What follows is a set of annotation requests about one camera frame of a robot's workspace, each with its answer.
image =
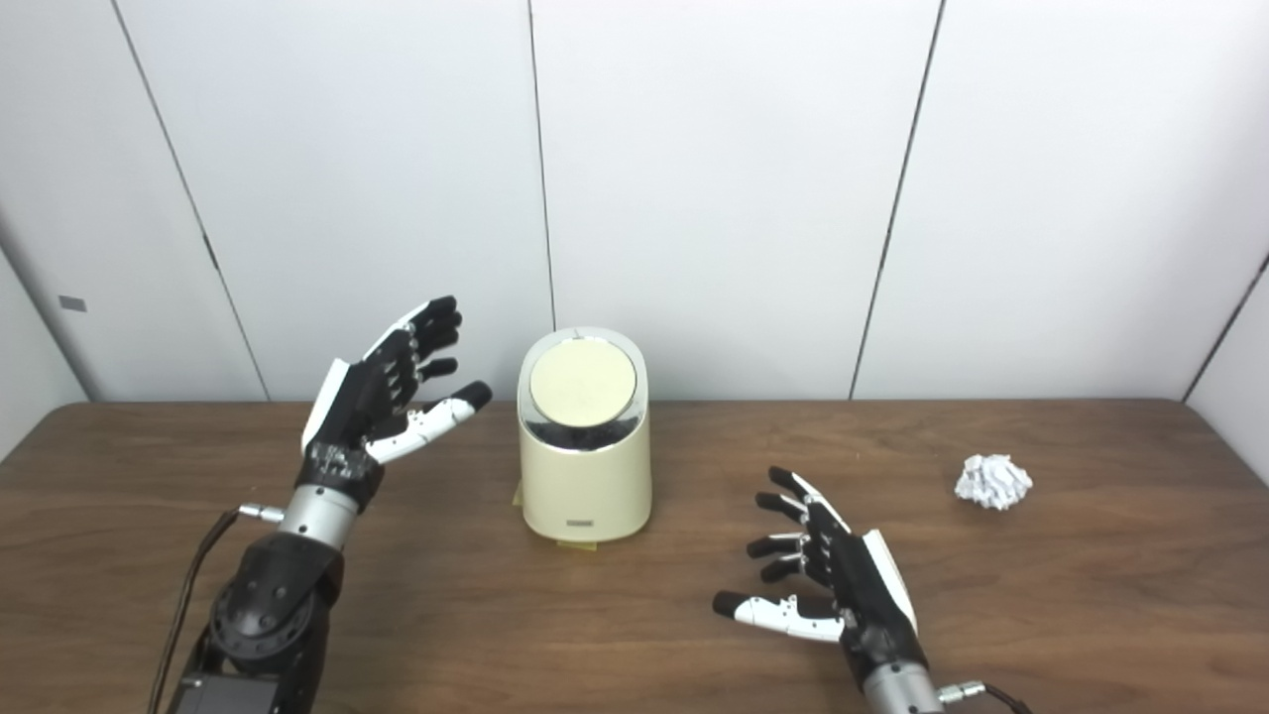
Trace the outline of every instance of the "white wall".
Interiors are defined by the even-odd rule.
[[[0,4],[0,240],[94,398],[263,396],[109,3]]]
[[[953,0],[857,398],[1179,399],[1269,250],[1269,4]]]
[[[661,398],[845,398],[935,0],[534,0],[561,326]]]
[[[121,8],[274,399],[444,293],[430,394],[513,394],[552,328],[524,0]]]
[[[0,460],[44,415],[84,391],[0,252]]]
[[[1260,279],[1188,405],[1269,483],[1269,283]]]

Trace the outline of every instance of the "container lid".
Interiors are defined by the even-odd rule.
[[[566,339],[539,356],[529,393],[542,416],[574,429],[607,425],[634,397],[634,365],[615,344],[595,337]]]

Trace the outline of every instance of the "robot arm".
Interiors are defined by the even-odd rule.
[[[935,690],[916,639],[911,599],[886,539],[876,530],[854,535],[824,495],[797,474],[772,467],[769,477],[793,496],[759,493],[758,507],[783,514],[805,531],[755,540],[746,548],[749,557],[778,555],[763,568],[763,582],[802,574],[831,597],[775,601],[725,591],[714,596],[717,614],[789,637],[839,643],[874,714],[939,713],[947,703],[999,691],[982,682]]]
[[[458,369],[431,354],[458,340],[461,322],[453,297],[431,299],[393,322],[359,363],[331,365],[301,439],[291,503],[239,510],[278,529],[247,548],[217,596],[170,713],[311,710],[344,543],[378,491],[385,464],[423,449],[491,398],[476,382],[430,410],[409,410],[423,383]]]

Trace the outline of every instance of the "white paper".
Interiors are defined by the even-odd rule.
[[[964,460],[964,472],[956,483],[956,496],[983,509],[1005,511],[1027,496],[1032,479],[1008,455],[973,455]]]

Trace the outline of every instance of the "black cable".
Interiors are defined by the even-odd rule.
[[[1028,708],[1027,703],[1024,703],[1023,700],[1014,699],[1008,694],[1005,694],[1004,691],[989,685],[987,682],[982,682],[982,689],[991,696],[999,699],[1000,701],[1004,701],[1005,706],[1008,706],[1009,710],[1013,711],[1014,714],[1032,714],[1030,708]]]
[[[150,706],[146,708],[148,714],[159,714],[162,685],[168,678],[168,670],[171,667],[171,656],[176,651],[176,639],[180,637],[180,628],[185,624],[185,611],[189,609],[189,599],[194,594],[194,580],[198,577],[198,568],[203,564],[203,558],[207,558],[216,542],[221,540],[221,536],[225,535],[225,531],[230,530],[230,526],[236,520],[237,509],[221,514],[212,530],[207,531],[207,535],[203,536],[203,543],[198,544],[198,550],[194,552],[194,561],[189,564],[189,572],[185,573],[185,583],[180,587],[180,596],[176,599],[176,615],[171,620],[171,629],[168,630],[168,642],[162,646],[159,673],[155,675],[155,684],[150,687]]]

